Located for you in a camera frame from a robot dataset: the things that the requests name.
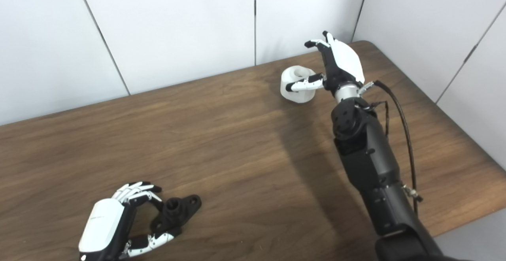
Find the wooden table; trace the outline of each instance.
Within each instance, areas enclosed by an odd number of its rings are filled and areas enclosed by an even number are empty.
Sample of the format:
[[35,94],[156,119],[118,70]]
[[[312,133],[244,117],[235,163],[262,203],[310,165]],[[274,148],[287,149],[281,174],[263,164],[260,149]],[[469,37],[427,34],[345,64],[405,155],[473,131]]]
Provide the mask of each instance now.
[[[351,46],[366,79],[403,104],[430,232],[506,207],[506,173],[374,45]],[[332,142],[334,99],[279,93],[281,72],[297,64],[323,72],[315,52],[0,127],[0,259],[77,260],[94,202],[149,180],[164,199],[198,194],[203,205],[181,236],[136,260],[373,260],[372,225]],[[141,207],[134,232],[154,216]]]

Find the white robotic hand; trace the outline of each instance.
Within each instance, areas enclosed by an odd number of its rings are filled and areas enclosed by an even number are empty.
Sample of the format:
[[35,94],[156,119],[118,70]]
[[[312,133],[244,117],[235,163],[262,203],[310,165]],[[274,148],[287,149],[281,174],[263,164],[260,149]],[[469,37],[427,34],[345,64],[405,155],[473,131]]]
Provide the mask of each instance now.
[[[81,261],[115,261],[150,252],[181,234],[181,226],[200,208],[199,196],[171,198],[164,205],[156,194],[161,188],[150,182],[128,183],[111,198],[93,207],[81,241]],[[151,223],[151,234],[129,238],[136,208],[146,202],[160,214]]]
[[340,42],[330,32],[323,31],[326,42],[311,40],[304,45],[307,48],[317,47],[323,57],[325,72],[325,88],[331,90],[342,81],[354,81],[364,84],[364,72],[357,53],[346,43]]

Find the cable connector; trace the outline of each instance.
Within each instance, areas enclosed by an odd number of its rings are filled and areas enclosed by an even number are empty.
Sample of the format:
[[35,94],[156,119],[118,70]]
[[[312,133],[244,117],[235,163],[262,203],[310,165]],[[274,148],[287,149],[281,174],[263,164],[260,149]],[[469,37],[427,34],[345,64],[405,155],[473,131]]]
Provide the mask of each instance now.
[[418,192],[415,189],[407,187],[405,184],[402,185],[402,188],[406,192],[406,195],[408,195],[409,197],[415,199],[415,201],[417,201],[417,202],[423,201],[423,198],[418,194]]
[[362,88],[358,89],[358,95],[361,96],[362,94],[367,92],[367,90],[369,90],[373,86],[374,86],[374,81],[366,83],[364,86],[362,86]]

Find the silver connector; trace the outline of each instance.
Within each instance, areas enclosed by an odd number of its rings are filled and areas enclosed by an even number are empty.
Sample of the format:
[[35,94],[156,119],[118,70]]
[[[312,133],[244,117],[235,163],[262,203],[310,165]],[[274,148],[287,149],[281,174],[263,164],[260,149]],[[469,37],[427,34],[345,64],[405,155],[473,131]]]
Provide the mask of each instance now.
[[358,89],[358,94],[362,96],[367,90],[371,89],[374,86],[374,82],[371,81],[369,83],[366,83],[362,88]]
[[404,189],[404,192],[408,197],[413,198],[419,202],[423,201],[423,198],[420,196],[420,194],[418,194],[418,192],[415,189],[407,187],[406,185],[402,185],[402,188]]
[[358,87],[355,84],[346,84],[343,86],[340,86],[338,91],[336,91],[336,95],[334,96],[336,100],[341,102],[344,99],[352,98],[352,97],[360,97],[358,94]]

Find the wire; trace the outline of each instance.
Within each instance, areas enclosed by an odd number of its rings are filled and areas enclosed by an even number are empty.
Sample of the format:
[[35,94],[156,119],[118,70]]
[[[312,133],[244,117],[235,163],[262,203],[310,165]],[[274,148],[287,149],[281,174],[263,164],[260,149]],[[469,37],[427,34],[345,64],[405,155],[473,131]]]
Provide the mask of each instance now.
[[[378,86],[379,88],[383,89],[395,103],[395,106],[397,107],[397,111],[399,111],[399,116],[401,117],[402,126],[404,127],[404,133],[406,135],[406,143],[408,146],[408,154],[410,155],[410,168],[412,173],[412,187],[414,190],[416,190],[416,169],[414,167],[414,155],[413,155],[413,146],[411,143],[411,137],[410,137],[410,130],[408,129],[408,124],[406,122],[406,117],[404,116],[404,112],[402,111],[401,104],[399,103],[399,100],[397,100],[397,97],[394,95],[392,90],[388,88],[387,85],[383,84],[383,82],[376,80],[374,81],[374,85]],[[416,215],[418,215],[418,201],[413,198],[413,211]]]
[[381,102],[375,102],[375,103],[372,103],[371,104],[371,107],[370,107],[370,110],[375,110],[377,106],[381,105],[381,104],[385,104],[385,137],[387,138],[387,141],[388,141],[388,133],[389,133],[389,122],[390,122],[390,117],[388,115],[388,101],[381,101]]

